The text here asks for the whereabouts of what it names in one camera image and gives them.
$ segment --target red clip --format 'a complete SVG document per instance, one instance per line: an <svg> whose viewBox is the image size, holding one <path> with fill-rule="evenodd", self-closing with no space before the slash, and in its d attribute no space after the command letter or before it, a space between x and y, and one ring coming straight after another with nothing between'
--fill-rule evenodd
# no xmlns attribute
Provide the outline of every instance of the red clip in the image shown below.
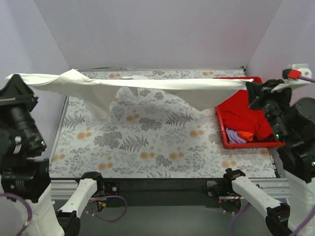
<svg viewBox="0 0 315 236"><path fill-rule="evenodd" d="M301 74L302 74L301 71L298 71L298 70L291 70L291 71L288 73L287 76L288 76L290 79L297 80L297 79L300 77Z"/></svg>

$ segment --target white cloth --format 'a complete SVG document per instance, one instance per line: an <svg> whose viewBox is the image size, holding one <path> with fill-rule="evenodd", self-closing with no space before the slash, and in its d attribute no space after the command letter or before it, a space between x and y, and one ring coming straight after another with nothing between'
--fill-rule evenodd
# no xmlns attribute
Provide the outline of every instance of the white cloth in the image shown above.
<svg viewBox="0 0 315 236"><path fill-rule="evenodd" d="M120 80L92 80L76 70L62 75L20 74L23 81L39 90L53 91L83 99L95 118L110 120L109 106L121 87L162 89L174 94L198 110L215 107L253 80L172 79L153 80L145 76L124 76Z"/></svg>

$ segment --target red plastic bin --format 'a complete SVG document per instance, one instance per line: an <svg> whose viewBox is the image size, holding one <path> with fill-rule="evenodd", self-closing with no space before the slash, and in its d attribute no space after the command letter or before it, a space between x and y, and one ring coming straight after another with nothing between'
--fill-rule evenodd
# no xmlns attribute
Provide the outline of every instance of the red plastic bin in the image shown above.
<svg viewBox="0 0 315 236"><path fill-rule="evenodd" d="M262 83L262 80L260 77L219 77L216 79L254 79L254 82L257 83ZM222 134L222 140L223 140L223 146L225 149L235 149L235 148L274 148L274 147L280 147L284 143L277 142L276 139L274 142L264 142L264 143L246 143L246 144L230 144L228 142L228 138L226 136L225 132L225 126L223 124L222 116L221 116L221 110L220 110L220 105L217 106L217 116L219 119L219 125L220 125L220 130Z"/></svg>

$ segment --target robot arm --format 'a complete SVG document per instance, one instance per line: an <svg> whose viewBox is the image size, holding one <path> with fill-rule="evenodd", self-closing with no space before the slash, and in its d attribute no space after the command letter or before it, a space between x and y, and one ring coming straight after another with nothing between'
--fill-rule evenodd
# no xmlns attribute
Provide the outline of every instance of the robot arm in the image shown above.
<svg viewBox="0 0 315 236"><path fill-rule="evenodd" d="M315 99L302 98L292 107L291 69L283 71L284 80L269 80L264 84L247 83L250 108L262 109L277 140L285 142L278 148L279 157L290 189L290 206L269 197L240 170L227 169L223 181L229 193L247 199L265 218L275 236L288 236L305 221L315 205ZM297 74L310 77L303 67ZM315 234L315 219L303 227L299 236Z"/></svg>
<svg viewBox="0 0 315 236"><path fill-rule="evenodd" d="M72 197L57 213L54 211L49 160L34 159L47 147L30 115L36 104L37 97L19 75L13 75L0 90L1 184L5 193L18 195L30 205L33 214L27 235L75 236L90 197L103 196L103 178L97 172L85 173ZM25 207L11 200L26 222Z"/></svg>

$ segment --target floral pattern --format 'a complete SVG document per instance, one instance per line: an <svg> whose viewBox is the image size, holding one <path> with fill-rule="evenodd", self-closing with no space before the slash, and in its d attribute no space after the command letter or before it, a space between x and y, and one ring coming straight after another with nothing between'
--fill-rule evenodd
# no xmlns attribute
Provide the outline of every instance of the floral pattern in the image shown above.
<svg viewBox="0 0 315 236"><path fill-rule="evenodd" d="M124 70L82 72L91 79L144 75L156 80L241 77L242 70ZM116 178L222 177L226 168L249 177L275 177L265 148L224 149L215 109L198 111L159 89L121 88L110 106L111 122L95 119L83 100L70 97L51 157L51 177L98 171Z"/></svg>

